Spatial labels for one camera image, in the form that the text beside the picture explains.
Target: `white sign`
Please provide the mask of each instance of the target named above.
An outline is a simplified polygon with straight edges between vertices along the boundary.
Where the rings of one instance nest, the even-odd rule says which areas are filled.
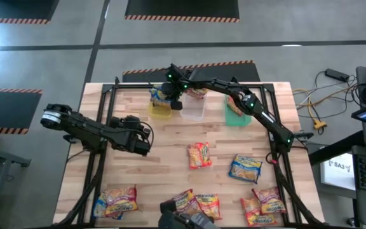
[[[323,184],[355,191],[353,155],[345,153],[322,162],[321,180]]]

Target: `yellow and black striped tape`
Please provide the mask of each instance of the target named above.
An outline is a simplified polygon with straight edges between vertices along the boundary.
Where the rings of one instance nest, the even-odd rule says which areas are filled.
[[[0,127],[0,134],[26,134],[27,128],[2,128]]]
[[[43,90],[40,90],[40,89],[0,88],[0,92],[8,92],[8,93],[38,93],[38,94],[42,94],[43,93]]]
[[[251,64],[254,63],[253,60],[240,60],[240,61],[229,61],[229,62],[219,62],[219,63],[211,63],[211,64],[193,64],[187,66],[179,66],[179,69],[194,69],[196,67],[212,67],[212,66],[226,66],[226,65],[233,65],[233,64]],[[122,72],[122,75],[126,74],[134,74],[134,73],[147,73],[153,71],[159,71],[164,68],[152,68],[152,69],[141,69],[141,70],[132,70],[132,71],[125,71]]]
[[[184,22],[240,22],[239,18],[226,17],[186,17],[186,16],[160,16],[160,15],[127,15],[125,20],[167,20]]]
[[[49,23],[49,20],[47,20],[47,19],[28,19],[28,18],[0,18],[0,23],[45,25],[45,24]]]

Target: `snack bag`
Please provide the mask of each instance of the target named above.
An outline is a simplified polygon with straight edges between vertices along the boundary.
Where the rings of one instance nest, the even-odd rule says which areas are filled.
[[[105,210],[107,209],[107,192],[103,191],[94,206],[94,216],[97,218],[105,217]],[[115,212],[112,215],[113,219],[120,220],[122,219],[123,212]]]
[[[257,198],[241,198],[241,205],[242,208],[244,208],[248,226],[264,226],[277,223],[275,217],[272,214],[265,216],[259,215],[261,211],[261,203]]]
[[[116,188],[107,191],[107,209],[106,217],[118,217],[119,212],[135,211],[138,209],[136,202],[137,189],[133,188]]]
[[[256,184],[258,177],[261,174],[261,166],[262,162],[260,161],[254,160],[248,156],[235,155],[228,175],[236,179],[251,181]]]
[[[172,199],[176,201],[177,213],[186,213],[191,216],[197,212],[201,212],[200,205],[198,204],[196,197],[193,195],[192,189],[182,192]]]
[[[197,194],[196,199],[201,210],[214,220],[222,219],[220,215],[220,200],[217,194]]]
[[[242,111],[235,105],[234,99],[231,96],[227,98],[227,105],[231,108],[238,116],[242,116]]]
[[[193,89],[193,88],[189,88],[185,91],[185,93],[187,95],[190,95],[193,98],[196,99],[203,99],[204,95],[207,94],[208,90],[205,88],[202,89]]]
[[[278,187],[272,187],[265,190],[252,188],[254,195],[261,201],[261,214],[285,213],[286,208],[280,200]]]
[[[190,169],[199,169],[202,167],[211,166],[211,158],[208,151],[208,142],[194,143],[187,147],[189,152]]]
[[[165,108],[170,108],[171,100],[167,99],[167,96],[162,92],[162,85],[153,85],[149,90],[151,93],[150,101],[153,102],[154,106],[161,106]]]
[[[105,209],[107,208],[107,193],[103,191],[94,206],[94,216],[98,218],[105,217]]]

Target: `black metal frame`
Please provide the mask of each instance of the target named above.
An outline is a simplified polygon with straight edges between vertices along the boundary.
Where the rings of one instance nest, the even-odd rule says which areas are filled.
[[[280,123],[279,109],[278,109],[278,104],[276,102],[276,95],[275,95],[275,89],[274,89],[273,84],[261,83],[261,84],[243,84],[243,85],[245,85],[249,88],[259,89],[259,91],[261,93],[262,104],[265,107],[266,113],[269,113],[268,100],[266,99],[266,93],[269,93],[269,95],[271,96],[272,107],[273,107],[273,114],[271,114],[271,116],[273,116],[273,118],[275,118],[275,121],[277,123]],[[102,86],[100,104],[98,106],[97,121],[99,121],[99,122],[102,121],[105,97],[109,92],[111,93],[111,95],[110,95],[109,107],[108,107],[108,112],[107,112],[107,119],[105,122],[106,125],[109,124],[109,121],[112,117],[112,112],[114,110],[114,102],[115,102],[115,98],[116,98],[115,97],[116,90],[117,89],[139,89],[139,88],[150,89],[150,88],[152,88],[152,85],[145,84],[145,83],[143,83],[143,84],[127,84],[127,83],[119,84],[119,80],[117,78],[116,78],[115,84],[104,84]],[[276,147],[275,139],[270,132],[268,132],[268,136],[269,136],[269,145],[271,148],[273,160],[277,160],[278,159],[278,148]],[[95,155],[97,153],[100,154],[100,158],[98,161],[97,171],[95,173],[95,176],[92,179]],[[84,222],[85,221],[86,201],[88,200],[88,197],[90,196],[90,193],[92,192],[93,188],[95,189],[94,195],[93,195],[93,203],[95,203],[97,201],[98,196],[100,195],[100,188],[101,188],[102,175],[103,175],[103,171],[104,171],[106,153],[107,153],[107,142],[104,143],[104,145],[102,146],[102,149],[100,151],[90,153],[90,157],[88,159],[87,170],[86,170],[83,194],[72,210],[73,213],[76,212],[76,213],[78,213],[78,216],[79,216],[78,220],[77,220],[77,224],[74,225],[76,227],[77,226],[86,226],[89,228],[95,227],[95,217],[93,216],[94,204],[91,207],[91,214],[90,214],[89,222],[88,223]],[[291,185],[292,189],[294,189],[295,188],[294,180],[293,180],[293,176],[291,173],[292,169],[290,168],[290,161],[289,161],[289,157],[288,157],[287,153],[284,153],[282,155],[282,158],[283,158],[283,164],[285,166],[286,177],[287,177],[288,183]],[[277,167],[274,167],[274,173],[275,173],[275,178],[277,180],[277,177],[278,177],[278,168]],[[285,192],[283,191],[283,186],[279,182],[276,182],[276,183],[277,183],[277,186],[279,189],[280,198],[283,200],[283,203],[286,206],[286,201],[285,201],[286,198],[285,198]],[[293,206],[293,211],[294,211],[294,216],[295,216],[295,223],[302,223],[300,211],[298,210],[295,203],[292,202],[292,206]],[[290,223],[288,214],[283,213],[282,218],[283,218],[283,222],[285,224]],[[71,223],[72,223],[72,220],[65,222],[66,226],[71,225]]]

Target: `green container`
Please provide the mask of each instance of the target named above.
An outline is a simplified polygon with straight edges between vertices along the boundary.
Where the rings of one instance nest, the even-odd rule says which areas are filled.
[[[242,116],[238,116],[227,104],[228,95],[226,95],[224,101],[224,107],[226,109],[226,125],[234,126],[234,127],[244,127],[251,122],[251,116],[242,114]]]

